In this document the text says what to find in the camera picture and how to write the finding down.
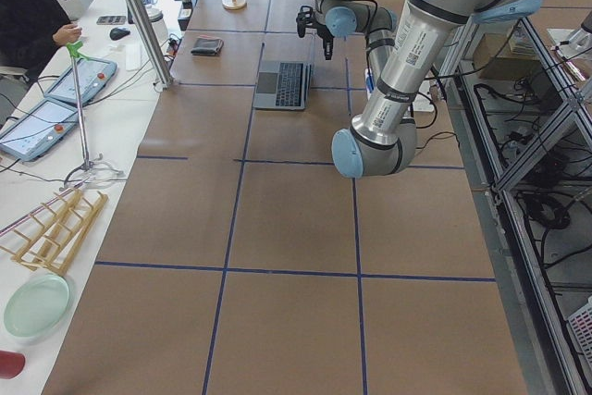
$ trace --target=person's hand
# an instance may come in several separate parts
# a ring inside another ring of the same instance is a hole
[[[57,46],[64,46],[66,43],[75,43],[82,35],[82,28],[75,23],[64,25],[52,36]]]

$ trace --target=green plate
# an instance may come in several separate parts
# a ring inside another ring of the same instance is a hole
[[[4,324],[15,337],[36,337],[45,333],[68,309],[70,290],[58,275],[43,275],[22,285],[4,311]]]

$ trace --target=black jacket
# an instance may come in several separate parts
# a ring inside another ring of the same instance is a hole
[[[52,36],[67,23],[57,0],[0,0],[0,51],[37,77],[57,51]]]

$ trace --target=person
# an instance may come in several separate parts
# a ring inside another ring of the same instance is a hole
[[[27,69],[30,80],[81,33],[57,0],[0,0],[0,53],[8,65]]]

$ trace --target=light blue joint cap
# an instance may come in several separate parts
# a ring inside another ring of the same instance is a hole
[[[346,178],[361,178],[364,173],[364,163],[358,144],[349,130],[339,130],[333,136],[331,153],[335,168]]]
[[[395,31],[397,29],[397,21],[399,19],[397,18],[397,15],[395,13],[393,13],[389,9],[387,11],[388,11],[388,14],[390,15],[390,18],[392,20],[392,29],[391,29],[391,31]]]
[[[492,23],[520,19],[536,13],[542,5],[543,0],[517,0],[477,13],[473,15],[473,20],[475,23]]]
[[[325,14],[325,24],[335,37],[346,37],[355,32],[358,21],[346,6],[335,6]]]

